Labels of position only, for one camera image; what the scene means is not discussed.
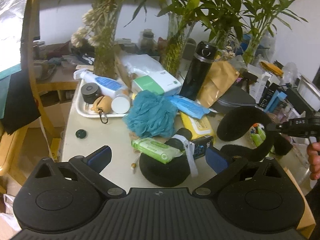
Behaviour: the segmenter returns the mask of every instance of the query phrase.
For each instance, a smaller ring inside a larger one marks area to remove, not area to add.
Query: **chair backrest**
[[[2,137],[3,133],[4,133],[4,129],[3,129],[3,126],[0,122],[0,141],[1,141],[1,137]]]

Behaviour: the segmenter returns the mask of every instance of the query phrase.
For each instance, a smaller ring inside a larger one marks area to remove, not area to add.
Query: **green wet wipes package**
[[[156,159],[157,161],[160,161],[163,164],[167,164],[173,158],[182,155],[180,150],[160,143],[152,138],[132,140],[131,145],[136,150]]]

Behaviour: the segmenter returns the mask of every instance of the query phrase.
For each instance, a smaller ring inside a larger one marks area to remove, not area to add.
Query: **blue bath sponge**
[[[167,98],[148,90],[141,91],[134,99],[129,113],[123,117],[128,129],[140,138],[174,135],[174,118],[178,108]]]

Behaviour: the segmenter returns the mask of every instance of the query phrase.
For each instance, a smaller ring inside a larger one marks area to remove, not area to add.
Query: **wooden keychain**
[[[108,117],[107,114],[111,111],[111,102],[112,98],[108,96],[99,97],[95,100],[93,103],[93,106],[91,107],[91,110],[99,114],[100,121],[103,124],[108,123]]]

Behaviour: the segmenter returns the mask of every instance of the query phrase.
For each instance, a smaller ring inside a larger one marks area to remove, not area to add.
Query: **dried flower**
[[[82,39],[79,37],[79,35],[77,35],[77,33],[72,34],[71,44],[76,48],[79,48],[82,46]]]
[[[230,47],[230,46],[227,46],[226,50],[222,51],[222,57],[225,58],[226,60],[232,59],[232,58],[234,58],[236,56],[236,54],[234,54],[234,52],[232,50],[230,51],[228,47]]]
[[[232,51],[233,48],[231,46],[226,46],[226,51]]]
[[[94,20],[94,10],[90,9],[82,16],[82,21],[85,25],[89,26]]]
[[[99,42],[98,42],[98,36],[94,35],[94,36],[90,36],[88,38],[88,42],[91,46],[97,47],[99,46]]]
[[[77,29],[76,34],[83,39],[87,36],[88,30],[84,27],[80,27],[79,29]]]

